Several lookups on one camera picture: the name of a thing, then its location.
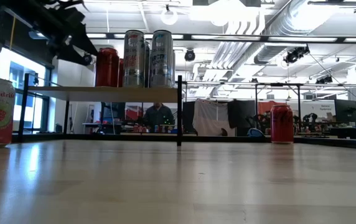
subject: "shelf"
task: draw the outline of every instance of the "shelf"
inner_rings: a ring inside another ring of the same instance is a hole
[[[177,103],[177,89],[175,88],[29,86],[29,92],[65,101]]]

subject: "exposed duct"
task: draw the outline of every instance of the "exposed duct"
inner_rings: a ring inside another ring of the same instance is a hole
[[[331,7],[309,6],[307,0],[292,0],[280,15],[267,27],[263,35],[308,35],[323,24],[334,13]],[[267,64],[284,51],[286,47],[265,46],[263,43],[250,45],[244,56],[234,66],[234,73],[247,71],[244,63]],[[247,75],[252,76],[264,66],[249,68]]]

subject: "ceiling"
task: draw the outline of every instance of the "ceiling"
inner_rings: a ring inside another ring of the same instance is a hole
[[[265,21],[270,20],[286,3],[287,0],[276,0],[274,5],[263,5],[262,11],[265,14]],[[166,25],[161,21],[161,12],[165,8],[165,4],[166,1],[163,0],[158,2],[85,0],[88,11],[81,6],[78,6],[78,9],[85,14],[84,23],[87,25],[87,32],[123,33],[130,29],[137,29],[145,33],[152,33],[155,30],[165,29],[176,34],[222,34],[227,31],[228,25],[222,27],[215,26],[210,21],[191,20],[190,12],[195,7],[192,6],[192,1],[188,0],[169,1],[170,8],[177,11],[178,19],[174,25]],[[336,8],[330,18],[309,35],[356,35],[356,13],[354,13],[354,9],[354,7]],[[93,43],[97,47],[113,46],[119,51],[120,57],[122,56],[124,49],[122,40],[93,40]],[[174,41],[176,69],[192,73],[196,63],[209,63],[213,60],[219,45],[220,42]],[[184,60],[184,54],[188,48],[193,48],[196,53],[194,62]],[[344,82],[348,69],[356,63],[356,45],[309,44],[309,49],[314,59],[309,55],[305,56],[295,64],[290,65],[289,69],[281,66],[282,57],[275,57],[275,60],[269,63],[275,66],[260,67],[261,69],[255,73],[242,70],[241,73],[245,73],[246,76],[244,82],[248,82],[248,79],[253,75],[262,77],[263,82],[284,82],[287,80],[306,82],[310,76],[315,75],[317,77],[317,74],[323,72],[324,68],[331,68],[335,77],[340,82]]]

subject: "person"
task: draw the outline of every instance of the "person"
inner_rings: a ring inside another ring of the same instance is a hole
[[[174,116],[168,106],[162,103],[154,103],[146,110],[144,121],[148,129],[154,132],[154,126],[160,124],[175,124]]]

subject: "window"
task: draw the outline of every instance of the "window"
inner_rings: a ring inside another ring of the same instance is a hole
[[[19,130],[19,122],[22,113],[22,98],[24,89],[24,74],[33,74],[29,76],[29,85],[34,86],[35,74],[38,74],[38,86],[44,86],[44,80],[49,78],[50,71],[43,65],[40,65],[28,58],[25,58],[15,52],[3,48],[0,52],[0,78],[12,82],[16,90],[14,107],[14,131]],[[38,131],[46,128],[47,110],[49,98],[42,95],[29,93],[24,116],[24,128],[32,131]]]

